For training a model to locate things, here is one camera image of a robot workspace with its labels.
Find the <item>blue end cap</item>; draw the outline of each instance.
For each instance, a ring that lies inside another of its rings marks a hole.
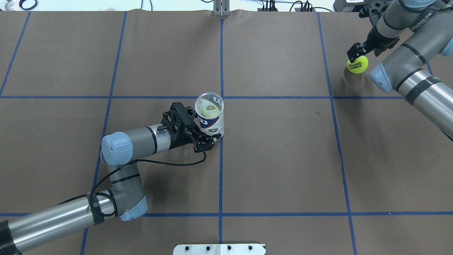
[[[379,63],[370,73],[370,79],[385,93],[389,93],[393,90],[392,83],[387,76],[386,70],[382,65],[382,62]]]
[[[111,166],[124,165],[129,162],[134,152],[132,141],[123,132],[104,136],[101,142],[102,156]]]
[[[138,218],[145,214],[148,211],[148,202],[146,201],[146,195],[138,204],[136,204],[132,209],[127,213],[120,216],[122,221],[130,221],[135,218]]]
[[[439,54],[445,57],[453,54],[453,38],[448,42],[447,46],[445,46],[445,48]]]
[[[419,9],[434,3],[436,0],[402,0],[402,1],[404,5],[411,9]]]

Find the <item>gray metal hinge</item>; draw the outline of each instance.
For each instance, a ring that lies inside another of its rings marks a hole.
[[[214,0],[215,17],[228,17],[230,16],[230,0]]]

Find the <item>white floor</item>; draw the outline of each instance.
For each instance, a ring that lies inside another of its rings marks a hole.
[[[19,8],[19,0],[13,0],[16,10]],[[5,10],[6,0],[0,0],[0,9]],[[324,7],[333,10],[334,0],[311,0],[313,7]],[[38,0],[35,11],[100,11],[100,10],[133,10],[140,9],[142,0]],[[212,10],[213,3],[204,3],[201,0],[152,0],[153,10],[156,11],[182,11],[182,10]],[[26,0],[24,8],[34,4],[34,0]],[[276,3],[279,11],[289,11],[292,4]],[[230,10],[257,11],[262,6],[259,0],[230,0]],[[149,0],[143,0],[143,9],[151,10]]]

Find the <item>robotic arm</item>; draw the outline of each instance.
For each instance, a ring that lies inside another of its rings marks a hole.
[[[112,188],[94,192],[96,185],[90,193],[55,207],[0,222],[0,255],[21,254],[115,216],[129,221],[145,214],[148,204],[137,162],[146,161],[140,160],[143,157],[190,143],[195,152],[202,152],[206,158],[205,151],[214,147],[221,134],[209,136],[203,133],[194,122],[196,117],[192,107],[173,103],[170,110],[163,113],[160,124],[103,137],[101,157],[109,172],[103,180],[110,177]]]
[[[370,78],[386,93],[397,91],[452,139],[453,91],[421,68],[437,54],[453,54],[453,8],[448,2],[375,0],[359,13],[370,18],[373,28],[347,55],[351,63],[371,51],[378,56],[396,45],[403,30],[411,29],[414,34],[379,63]]]

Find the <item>green ball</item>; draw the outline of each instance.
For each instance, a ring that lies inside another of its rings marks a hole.
[[[347,61],[347,69],[353,74],[361,74],[365,72],[368,67],[368,59],[365,56],[358,57],[354,63],[350,60]]]

